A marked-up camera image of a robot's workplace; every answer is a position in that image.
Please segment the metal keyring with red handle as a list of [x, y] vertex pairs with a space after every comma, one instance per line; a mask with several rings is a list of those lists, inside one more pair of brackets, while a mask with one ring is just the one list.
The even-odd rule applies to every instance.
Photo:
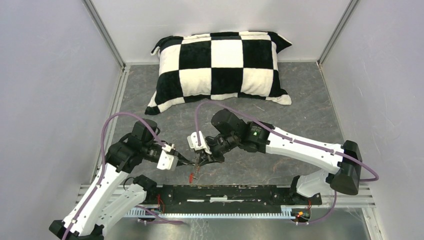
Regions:
[[189, 175], [188, 178], [188, 182], [189, 184], [194, 184], [199, 180], [200, 177], [200, 168], [201, 168], [201, 163], [203, 162], [203, 159], [200, 155], [196, 155], [193, 160], [193, 169]]

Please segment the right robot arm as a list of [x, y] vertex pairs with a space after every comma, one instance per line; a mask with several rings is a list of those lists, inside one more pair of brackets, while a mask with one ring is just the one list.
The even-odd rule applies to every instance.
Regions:
[[363, 160], [354, 141], [331, 144], [300, 137], [269, 123], [245, 122], [228, 109], [218, 111], [211, 124], [218, 130], [217, 136], [195, 131], [187, 137], [190, 148], [198, 155], [198, 167], [222, 163], [226, 153], [239, 148], [249, 153], [286, 156], [319, 167], [316, 172], [293, 178], [288, 196], [295, 204], [329, 189], [350, 196], [359, 192]]

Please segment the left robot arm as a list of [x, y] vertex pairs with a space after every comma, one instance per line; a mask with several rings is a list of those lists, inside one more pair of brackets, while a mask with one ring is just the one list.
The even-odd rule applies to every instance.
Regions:
[[109, 147], [99, 173], [80, 202], [63, 220], [54, 220], [49, 231], [61, 240], [103, 240], [108, 230], [136, 205], [153, 203], [157, 198], [157, 184], [144, 175], [135, 177], [112, 203], [108, 201], [120, 183], [144, 160], [169, 171], [181, 165], [194, 165], [174, 144], [160, 141], [159, 133], [156, 122], [137, 121], [130, 133]]

